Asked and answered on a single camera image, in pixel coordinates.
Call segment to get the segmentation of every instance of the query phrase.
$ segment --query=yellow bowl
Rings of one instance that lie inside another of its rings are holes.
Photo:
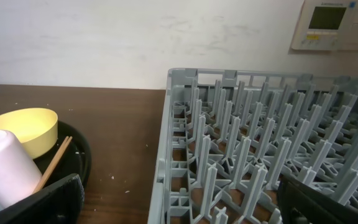
[[[16,135],[33,159],[45,154],[57,140],[57,114],[45,108],[27,108],[0,115],[0,130]]]

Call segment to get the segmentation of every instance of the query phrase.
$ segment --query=digital display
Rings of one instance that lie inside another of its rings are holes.
[[[338,30],[345,11],[345,7],[315,7],[309,29]]]

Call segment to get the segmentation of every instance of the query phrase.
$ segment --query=black object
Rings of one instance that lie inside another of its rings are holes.
[[[63,157],[60,159],[55,170],[52,172],[45,186],[48,186],[70,174],[78,174],[84,187],[91,171],[91,149],[84,136],[70,125],[58,121],[58,140],[55,145],[44,155],[34,159],[41,173],[44,173],[61,143],[66,136],[73,136]]]
[[[277,200],[284,224],[358,223],[358,213],[292,177],[282,177]]]
[[[74,224],[84,198],[80,176],[70,174],[0,211],[0,224]]]

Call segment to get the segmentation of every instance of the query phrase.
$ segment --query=gray rack grid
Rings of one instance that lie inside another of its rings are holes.
[[[358,212],[358,77],[169,71],[149,224],[281,223],[281,175]]]

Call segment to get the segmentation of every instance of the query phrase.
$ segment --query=white wall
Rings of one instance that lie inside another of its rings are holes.
[[[172,67],[358,75],[294,53],[301,0],[0,0],[0,83],[164,89]]]

